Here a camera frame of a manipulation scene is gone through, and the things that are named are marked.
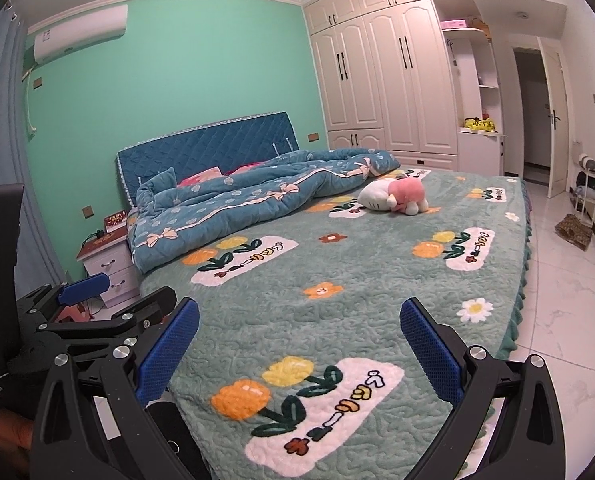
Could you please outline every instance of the blue headboard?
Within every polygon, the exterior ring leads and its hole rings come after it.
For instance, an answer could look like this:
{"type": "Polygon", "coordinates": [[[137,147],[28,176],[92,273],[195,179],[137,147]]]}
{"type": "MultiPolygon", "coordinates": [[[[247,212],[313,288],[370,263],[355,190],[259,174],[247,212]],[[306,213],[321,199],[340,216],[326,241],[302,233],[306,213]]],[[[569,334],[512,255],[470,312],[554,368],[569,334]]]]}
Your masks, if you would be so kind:
{"type": "Polygon", "coordinates": [[[178,182],[218,166],[222,173],[297,150],[286,112],[242,117],[196,126],[145,140],[117,153],[119,177],[131,207],[140,184],[168,168],[178,182]]]}

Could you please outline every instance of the drawer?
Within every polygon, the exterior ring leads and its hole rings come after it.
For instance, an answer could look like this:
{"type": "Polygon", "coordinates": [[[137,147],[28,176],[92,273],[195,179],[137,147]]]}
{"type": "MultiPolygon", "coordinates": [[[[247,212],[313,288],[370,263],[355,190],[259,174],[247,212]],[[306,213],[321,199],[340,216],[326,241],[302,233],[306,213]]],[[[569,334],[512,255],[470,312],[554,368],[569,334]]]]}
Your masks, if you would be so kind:
{"type": "Polygon", "coordinates": [[[402,166],[417,166],[431,170],[457,171],[457,155],[418,152],[390,152],[402,166]]]}
{"type": "Polygon", "coordinates": [[[126,242],[109,247],[101,251],[101,253],[84,260],[84,267],[86,267],[90,276],[99,272],[111,275],[132,265],[131,253],[126,242]]]}
{"type": "Polygon", "coordinates": [[[106,292],[101,294],[101,299],[104,300],[106,306],[109,303],[113,304],[116,298],[123,296],[127,292],[133,292],[139,288],[139,282],[137,281],[137,271],[135,267],[131,266],[128,269],[120,270],[115,274],[111,274],[110,287],[106,292]]]}

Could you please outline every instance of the white daisy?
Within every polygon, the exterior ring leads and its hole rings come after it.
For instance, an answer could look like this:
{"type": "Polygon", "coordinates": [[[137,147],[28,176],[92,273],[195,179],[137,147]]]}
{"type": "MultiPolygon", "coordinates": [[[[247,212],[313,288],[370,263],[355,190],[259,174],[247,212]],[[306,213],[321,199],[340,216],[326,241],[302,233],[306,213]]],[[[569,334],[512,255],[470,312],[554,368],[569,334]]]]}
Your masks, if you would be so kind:
{"type": "Polygon", "coordinates": [[[462,310],[457,312],[460,320],[464,322],[479,323],[491,315],[493,304],[488,303],[484,298],[462,302],[462,310]]]}

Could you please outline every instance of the curtain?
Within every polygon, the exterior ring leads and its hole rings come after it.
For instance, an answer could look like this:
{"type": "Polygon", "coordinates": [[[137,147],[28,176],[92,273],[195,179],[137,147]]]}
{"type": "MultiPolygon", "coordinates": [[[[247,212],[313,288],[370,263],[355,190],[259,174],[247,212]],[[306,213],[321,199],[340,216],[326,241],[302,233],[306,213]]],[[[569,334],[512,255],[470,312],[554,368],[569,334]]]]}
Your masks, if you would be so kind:
{"type": "Polygon", "coordinates": [[[8,4],[0,12],[0,184],[24,183],[20,214],[18,264],[15,285],[18,297],[40,285],[64,281],[42,220],[26,158],[26,127],[21,82],[26,27],[8,4]]]}

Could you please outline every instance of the hand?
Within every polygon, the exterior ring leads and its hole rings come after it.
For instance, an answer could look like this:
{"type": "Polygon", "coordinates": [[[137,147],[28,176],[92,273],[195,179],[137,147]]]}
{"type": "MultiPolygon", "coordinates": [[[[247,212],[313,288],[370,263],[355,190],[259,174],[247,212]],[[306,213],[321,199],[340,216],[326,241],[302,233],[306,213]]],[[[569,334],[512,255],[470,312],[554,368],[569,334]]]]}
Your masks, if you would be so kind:
{"type": "Polygon", "coordinates": [[[9,410],[0,410],[0,452],[19,472],[27,473],[33,440],[33,421],[9,410]]]}

